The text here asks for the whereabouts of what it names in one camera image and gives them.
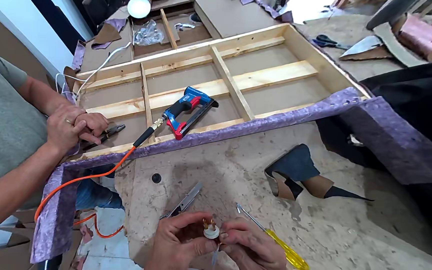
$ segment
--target black hose sleeve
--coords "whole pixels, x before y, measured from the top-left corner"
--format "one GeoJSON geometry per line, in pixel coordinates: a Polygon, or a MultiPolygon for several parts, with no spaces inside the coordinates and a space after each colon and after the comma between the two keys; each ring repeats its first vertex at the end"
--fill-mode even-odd
{"type": "Polygon", "coordinates": [[[148,127],[148,129],[146,129],[146,131],[141,136],[139,136],[139,138],[132,145],[137,148],[144,141],[146,141],[151,135],[153,135],[154,132],[155,130],[152,127],[148,127]]]}

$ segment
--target purple padding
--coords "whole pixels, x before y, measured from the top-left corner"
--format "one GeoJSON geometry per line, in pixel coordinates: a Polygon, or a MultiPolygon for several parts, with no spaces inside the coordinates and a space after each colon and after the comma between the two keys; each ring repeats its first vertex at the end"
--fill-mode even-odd
{"type": "MultiPolygon", "coordinates": [[[[254,119],[219,130],[189,134],[179,141],[173,139],[144,148],[138,148],[129,156],[129,159],[156,155],[313,121],[341,114],[361,102],[358,91],[349,87],[309,107],[274,114],[262,119],[254,119]]],[[[48,179],[43,195],[46,196],[59,185],[78,177],[78,171],[81,169],[118,163],[124,155],[125,153],[113,153],[91,159],[62,163],[48,179]]],[[[63,188],[52,197],[44,207],[37,220],[36,229],[34,230],[31,263],[38,263],[51,259],[69,250],[72,238],[72,222],[75,212],[76,186],[77,184],[72,184],[69,187],[63,188]]]]}
{"type": "Polygon", "coordinates": [[[340,116],[398,182],[432,183],[432,141],[401,118],[381,96],[340,116]]]}
{"type": "Polygon", "coordinates": [[[78,44],[76,44],[76,49],[74,50],[74,57],[72,58],[71,68],[73,70],[81,69],[81,65],[83,64],[83,57],[85,56],[86,43],[81,40],[78,40],[78,44]]]}

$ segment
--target gray t-shirt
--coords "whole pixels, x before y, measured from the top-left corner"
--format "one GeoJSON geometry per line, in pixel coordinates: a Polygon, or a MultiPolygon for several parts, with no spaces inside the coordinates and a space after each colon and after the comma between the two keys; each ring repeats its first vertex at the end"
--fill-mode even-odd
{"type": "MultiPolygon", "coordinates": [[[[46,116],[16,91],[27,75],[0,57],[0,177],[18,167],[46,142],[46,116]]],[[[23,209],[37,206],[35,194],[23,209]]]]}

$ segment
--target wire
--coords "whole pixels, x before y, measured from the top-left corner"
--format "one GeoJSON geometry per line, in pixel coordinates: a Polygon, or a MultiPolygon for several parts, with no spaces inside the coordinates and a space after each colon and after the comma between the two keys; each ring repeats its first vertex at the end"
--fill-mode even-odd
{"type": "Polygon", "coordinates": [[[121,227],[120,227],[117,231],[115,231],[114,233],[112,233],[112,234],[110,234],[110,235],[102,235],[102,234],[99,232],[99,230],[98,230],[98,218],[97,218],[97,216],[96,216],[96,213],[90,215],[89,217],[87,217],[87,218],[85,218],[85,219],[83,219],[83,220],[80,220],[80,221],[78,221],[78,222],[73,223],[73,225],[78,225],[78,224],[81,224],[81,223],[83,223],[83,222],[86,222],[86,221],[90,220],[92,217],[94,217],[94,229],[96,230],[96,234],[97,234],[99,237],[101,237],[101,238],[110,238],[110,237],[113,237],[113,236],[117,235],[117,234],[118,234],[121,230],[123,230],[123,228],[124,228],[124,225],[121,225],[121,227]]]}
{"type": "Polygon", "coordinates": [[[126,46],[124,47],[120,47],[117,48],[116,50],[114,50],[113,52],[111,52],[111,54],[106,58],[106,60],[104,60],[103,64],[100,65],[93,73],[91,73],[91,75],[89,75],[89,77],[85,80],[80,80],[83,81],[83,83],[81,84],[81,86],[78,89],[78,92],[76,92],[76,98],[79,96],[79,92],[81,91],[81,89],[86,85],[86,83],[89,81],[89,79],[91,79],[91,77],[96,74],[96,72],[98,72],[100,69],[103,68],[104,65],[106,65],[106,63],[108,63],[108,61],[111,59],[111,57],[113,57],[114,54],[116,54],[117,52],[127,48],[128,46],[131,45],[131,41],[128,42],[128,44],[126,44],[126,46]]]}
{"type": "MultiPolygon", "coordinates": [[[[48,201],[58,192],[58,191],[60,191],[63,187],[66,187],[66,186],[68,186],[68,185],[71,185],[72,183],[75,183],[75,182],[77,182],[77,181],[81,181],[81,180],[85,180],[85,179],[88,179],[88,178],[92,178],[92,177],[101,177],[101,176],[106,176],[106,175],[109,175],[109,174],[111,174],[112,172],[114,172],[116,169],[118,169],[120,166],[121,166],[121,164],[128,158],[128,156],[129,155],[131,155],[131,153],[134,151],[136,149],[136,147],[135,146],[133,146],[129,151],[128,151],[128,153],[126,153],[126,155],[124,155],[124,157],[121,159],[121,161],[119,162],[119,163],[117,163],[116,164],[116,166],[113,168],[113,169],[111,169],[110,171],[108,171],[108,172],[105,172],[105,173],[101,173],[101,174],[94,174],[94,175],[88,175],[88,176],[83,176],[83,177],[79,177],[79,178],[76,178],[76,179],[73,179],[73,180],[71,180],[71,181],[68,181],[68,182],[66,182],[66,183],[64,183],[64,184],[62,184],[62,185],[60,185],[60,186],[58,186],[57,188],[55,188],[53,191],[51,191],[42,201],[41,201],[41,203],[39,204],[39,206],[38,206],[38,208],[36,209],[36,213],[34,214],[34,222],[35,223],[37,223],[38,222],[38,218],[39,218],[39,215],[41,214],[41,212],[43,211],[43,208],[45,207],[45,205],[48,203],[48,201]]],[[[88,217],[88,218],[85,218],[85,219],[83,219],[83,220],[81,220],[81,221],[78,221],[78,222],[76,222],[74,225],[76,225],[76,224],[80,224],[80,223],[83,223],[83,222],[85,222],[85,221],[87,221],[87,220],[89,220],[90,218],[92,218],[92,217],[94,217],[94,228],[96,229],[96,233],[98,234],[98,236],[100,236],[100,237],[102,237],[102,238],[110,238],[110,237],[112,237],[112,236],[115,236],[117,233],[119,233],[122,229],[123,229],[123,227],[124,226],[121,226],[115,233],[113,233],[113,234],[110,234],[110,235],[102,235],[102,234],[100,234],[99,233],[99,230],[98,230],[98,227],[97,227],[97,219],[96,219],[96,214],[94,214],[94,216],[93,215],[91,215],[90,217],[88,217]]]]}
{"type": "Polygon", "coordinates": [[[102,64],[101,66],[99,66],[99,67],[98,67],[98,68],[97,68],[93,73],[91,73],[91,75],[89,75],[89,77],[88,77],[87,79],[85,79],[85,80],[77,79],[78,81],[81,81],[81,82],[83,82],[83,83],[82,83],[81,86],[79,87],[78,92],[76,92],[76,99],[78,99],[78,97],[79,97],[79,92],[81,91],[81,89],[83,89],[83,87],[86,85],[86,83],[89,81],[89,79],[90,79],[94,74],[96,74],[100,69],[102,69],[103,66],[106,65],[106,64],[108,63],[108,61],[111,59],[111,57],[112,57],[116,52],[119,52],[119,51],[121,51],[121,50],[123,50],[123,49],[129,47],[131,44],[132,44],[133,46],[135,45],[135,34],[136,34],[136,33],[135,33],[135,24],[133,23],[133,21],[132,21],[131,19],[129,20],[129,25],[131,25],[132,40],[129,41],[128,44],[126,44],[126,46],[124,46],[124,47],[120,47],[120,48],[117,48],[116,50],[114,50],[113,52],[111,52],[111,54],[106,58],[106,60],[104,60],[103,64],[102,64]]]}
{"type": "MultiPolygon", "coordinates": [[[[134,31],[134,24],[133,24],[133,22],[130,20],[129,21],[130,22],[130,24],[131,24],[131,31],[132,31],[132,40],[131,41],[129,41],[128,42],[128,44],[126,44],[126,46],[123,46],[123,47],[120,47],[120,48],[117,48],[116,50],[114,50],[113,52],[111,52],[110,53],[110,55],[106,58],[106,60],[103,62],[103,64],[101,65],[101,66],[99,66],[93,73],[91,73],[91,75],[89,75],[89,77],[87,77],[85,80],[82,80],[82,79],[78,79],[78,78],[75,78],[75,77],[72,77],[72,76],[69,76],[69,75],[66,75],[66,74],[62,74],[62,73],[58,73],[58,74],[56,74],[56,77],[55,77],[55,84],[56,84],[56,92],[57,93],[59,93],[59,94],[64,94],[64,93],[71,93],[72,94],[72,92],[70,92],[70,91],[64,91],[64,87],[65,87],[65,85],[66,85],[66,80],[64,80],[64,83],[63,83],[63,88],[61,89],[61,93],[59,92],[59,89],[58,89],[58,76],[64,76],[64,77],[69,77],[69,78],[71,78],[71,79],[75,79],[75,80],[78,80],[78,81],[80,81],[80,82],[83,82],[82,84],[81,84],[81,86],[79,87],[79,89],[78,89],[78,91],[76,92],[76,98],[75,98],[75,100],[77,100],[78,99],[78,96],[79,96],[79,92],[81,91],[81,89],[86,85],[86,83],[89,81],[89,79],[91,79],[91,77],[94,75],[94,74],[96,74],[101,68],[103,68],[103,66],[104,65],[106,65],[107,63],[108,63],[108,61],[111,59],[111,57],[113,56],[113,55],[115,55],[117,52],[119,52],[119,51],[121,51],[121,50],[123,50],[123,49],[125,49],[125,48],[127,48],[127,47],[129,47],[131,44],[133,44],[134,45],[134,41],[135,41],[135,31],[134,31]]],[[[101,173],[101,174],[94,174],[94,175],[88,175],[88,176],[83,176],[83,177],[79,177],[79,178],[76,178],[76,179],[73,179],[73,180],[71,180],[71,181],[68,181],[68,182],[66,182],[66,183],[64,183],[64,184],[62,184],[62,185],[60,185],[60,186],[58,186],[56,189],[54,189],[53,191],[51,191],[42,201],[41,201],[41,203],[39,204],[39,206],[38,206],[38,208],[36,209],[36,212],[35,212],[35,214],[34,214],[34,222],[36,223],[36,222],[38,222],[38,218],[39,218],[39,215],[41,214],[41,212],[43,211],[43,208],[45,207],[45,205],[48,203],[48,201],[58,192],[58,191],[60,191],[63,187],[66,187],[66,186],[68,186],[68,185],[71,185],[72,183],[75,183],[75,182],[77,182],[77,181],[81,181],[81,180],[85,180],[85,179],[88,179],[88,178],[93,178],[93,177],[101,177],[101,176],[106,176],[106,175],[109,175],[109,174],[111,174],[112,172],[114,172],[118,167],[120,167],[121,166],[121,164],[128,158],[128,156],[129,155],[131,155],[131,153],[134,151],[136,149],[136,146],[133,146],[129,151],[128,151],[128,153],[126,153],[126,155],[124,155],[124,157],[121,159],[121,161],[119,162],[119,163],[117,163],[117,165],[113,168],[113,169],[111,169],[110,171],[108,171],[108,172],[105,172],[105,173],[101,173]]],[[[98,230],[98,223],[97,223],[97,216],[96,216],[96,213],[94,213],[94,214],[92,214],[92,215],[90,215],[89,217],[87,217],[87,218],[85,218],[85,219],[83,219],[83,220],[80,220],[80,221],[78,221],[78,222],[75,222],[73,225],[77,225],[77,224],[81,224],[81,223],[83,223],[83,222],[86,222],[86,221],[88,221],[88,220],[90,220],[92,217],[94,217],[94,228],[95,228],[95,230],[96,230],[96,233],[97,233],[97,235],[99,236],[99,237],[101,237],[101,238],[110,238],[110,237],[113,237],[113,236],[115,236],[117,233],[119,233],[123,228],[124,228],[124,225],[121,225],[121,227],[117,230],[117,231],[115,231],[114,233],[112,233],[112,234],[110,234],[110,235],[102,235],[100,232],[99,232],[99,230],[98,230]]]]}

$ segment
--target man's hand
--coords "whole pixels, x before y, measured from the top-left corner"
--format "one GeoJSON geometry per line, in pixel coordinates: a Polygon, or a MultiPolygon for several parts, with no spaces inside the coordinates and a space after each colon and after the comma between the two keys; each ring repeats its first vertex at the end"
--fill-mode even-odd
{"type": "Polygon", "coordinates": [[[86,121],[81,120],[75,126],[78,116],[86,114],[86,111],[76,107],[60,105],[47,119],[47,144],[65,154],[78,141],[78,134],[86,127],[86,121]]]}
{"type": "Polygon", "coordinates": [[[97,145],[101,144],[98,136],[108,128],[110,121],[99,112],[81,114],[76,118],[74,124],[78,125],[81,121],[86,121],[87,127],[79,133],[79,138],[97,145]]]}
{"type": "Polygon", "coordinates": [[[187,270],[197,256],[216,250],[214,240],[203,235],[203,219],[207,212],[182,213],[159,221],[151,257],[146,270],[187,270]]]}
{"type": "Polygon", "coordinates": [[[286,270],[286,255],[270,236],[238,217],[223,223],[219,235],[224,251],[240,270],[286,270]]]}

